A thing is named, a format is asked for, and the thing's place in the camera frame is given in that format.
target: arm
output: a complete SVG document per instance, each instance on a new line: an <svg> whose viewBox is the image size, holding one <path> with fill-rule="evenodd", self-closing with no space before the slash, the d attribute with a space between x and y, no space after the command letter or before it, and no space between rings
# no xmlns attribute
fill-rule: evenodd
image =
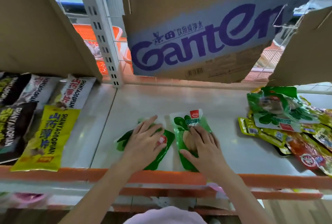
<svg viewBox="0 0 332 224"><path fill-rule="evenodd" d="M156 124L149 129L149 126L156 119L157 116L154 116L134 129L120 161L110 167L102 179L59 224L96 224L102 222L106 212L131 175L147 167L166 147L166 144L156 147L164 129L159 132L156 130L162 128L162 124Z"/></svg>
<svg viewBox="0 0 332 224"><path fill-rule="evenodd" d="M222 187L233 203L241 222L243 224L275 224L243 180L227 165L216 136L208 133L201 126L192 127L190 132L196 143L199 157L195 158L187 150L180 150L180 152L201 173Z"/></svg>

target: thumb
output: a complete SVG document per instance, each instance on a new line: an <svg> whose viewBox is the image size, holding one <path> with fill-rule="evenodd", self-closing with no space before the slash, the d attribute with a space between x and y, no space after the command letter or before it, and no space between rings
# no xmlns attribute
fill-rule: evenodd
<svg viewBox="0 0 332 224"><path fill-rule="evenodd" d="M181 149L180 153L188 159L192 164L194 164L197 161L197 158L195 158L189 151L185 149Z"/></svg>
<svg viewBox="0 0 332 224"><path fill-rule="evenodd" d="M157 155L159 154L159 152L161 152L162 149L164 149L167 146L167 144L161 144L159 146L157 146L154 151L157 153Z"/></svg>

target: wooden floor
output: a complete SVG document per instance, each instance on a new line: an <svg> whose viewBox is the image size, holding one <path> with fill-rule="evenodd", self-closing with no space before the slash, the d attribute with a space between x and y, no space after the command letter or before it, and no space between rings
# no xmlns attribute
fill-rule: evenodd
<svg viewBox="0 0 332 224"><path fill-rule="evenodd" d="M266 211L277 224L332 223L332 201L264 200ZM57 224L67 213L64 210L33 210L10 208L0 214L0 224ZM108 212L102 224L122 224L135 213ZM213 216L203 216L209 222ZM216 217L221 224L241 224L237 216Z"/></svg>

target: perforated metal upright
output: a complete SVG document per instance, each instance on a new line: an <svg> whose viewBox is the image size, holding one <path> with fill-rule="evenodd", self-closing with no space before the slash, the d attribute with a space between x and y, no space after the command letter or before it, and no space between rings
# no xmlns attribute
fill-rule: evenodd
<svg viewBox="0 0 332 224"><path fill-rule="evenodd" d="M114 88L123 85L121 65L118 61L118 50L114 44L115 37L112 22L108 14L106 0L82 0L90 18L93 32L97 38L108 74Z"/></svg>

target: hand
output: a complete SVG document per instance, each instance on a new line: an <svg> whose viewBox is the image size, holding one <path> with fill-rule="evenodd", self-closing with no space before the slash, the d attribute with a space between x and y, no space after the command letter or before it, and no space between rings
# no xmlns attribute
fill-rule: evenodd
<svg viewBox="0 0 332 224"><path fill-rule="evenodd" d="M220 149L218 138L201 126L191 127L190 132L197 147L198 158L184 149L180 150L180 153L206 178L216 181L220 173L227 173L230 169Z"/></svg>
<svg viewBox="0 0 332 224"><path fill-rule="evenodd" d="M157 116L153 116L141 122L134 129L129 138L120 163L122 163L125 169L128 169L131 174L147 167L156 159L159 152L167 146L167 144L156 146L165 131L162 124L156 124L149 129L150 125L156 119Z"/></svg>

